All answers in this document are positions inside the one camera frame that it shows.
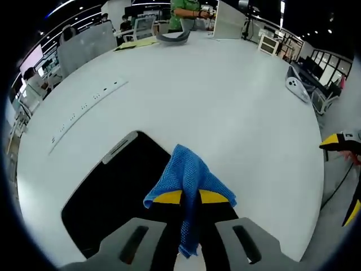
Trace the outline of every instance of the man in green shirt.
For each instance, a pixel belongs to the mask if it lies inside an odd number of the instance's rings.
[[[169,32],[182,31],[181,18],[195,19],[209,18],[209,13],[200,11],[200,4],[197,0],[171,0],[171,18],[169,21]]]

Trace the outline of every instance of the paper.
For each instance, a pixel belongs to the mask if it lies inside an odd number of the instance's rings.
[[[128,49],[128,48],[135,48],[135,47],[142,47],[142,46],[152,45],[152,44],[154,44],[156,42],[157,42],[156,37],[152,36],[152,37],[149,37],[149,38],[143,38],[143,39],[138,40],[138,41],[125,42],[122,45],[118,46],[115,49],[115,51]]]

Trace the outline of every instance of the blue microfiber towel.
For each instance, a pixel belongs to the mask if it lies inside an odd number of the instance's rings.
[[[236,196],[212,173],[206,164],[190,149],[177,145],[165,167],[159,182],[144,198],[143,204],[149,208],[156,197],[163,193],[183,190],[185,193],[186,218],[180,230],[179,251],[189,258],[197,255],[198,236],[193,227],[193,206],[199,189],[209,190],[226,197],[232,207],[236,206]]]

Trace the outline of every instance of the black cable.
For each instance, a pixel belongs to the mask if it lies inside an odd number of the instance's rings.
[[[253,38],[253,34],[254,34],[253,30],[254,30],[254,23],[253,23],[253,20],[252,20],[252,36],[247,41],[250,41]]]
[[[325,201],[324,204],[322,204],[321,206],[321,210],[323,209],[323,207],[325,207],[325,205],[329,202],[329,200],[334,196],[334,194],[337,192],[337,190],[340,188],[340,186],[342,185],[342,183],[344,182],[344,180],[346,180],[347,175],[349,174],[351,168],[354,166],[354,163],[351,164],[349,170],[346,172],[346,175],[344,176],[344,178],[342,179],[342,181],[340,182],[340,184],[336,187],[336,189],[334,190],[334,192],[332,193],[332,195]]]

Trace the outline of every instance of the white partition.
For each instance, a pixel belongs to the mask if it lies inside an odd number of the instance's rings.
[[[102,14],[107,13],[108,19],[112,21],[116,31],[120,30],[122,16],[125,14],[124,8],[131,6],[131,0],[110,0],[102,6]]]
[[[241,38],[246,17],[239,10],[219,1],[214,25],[214,38]]]

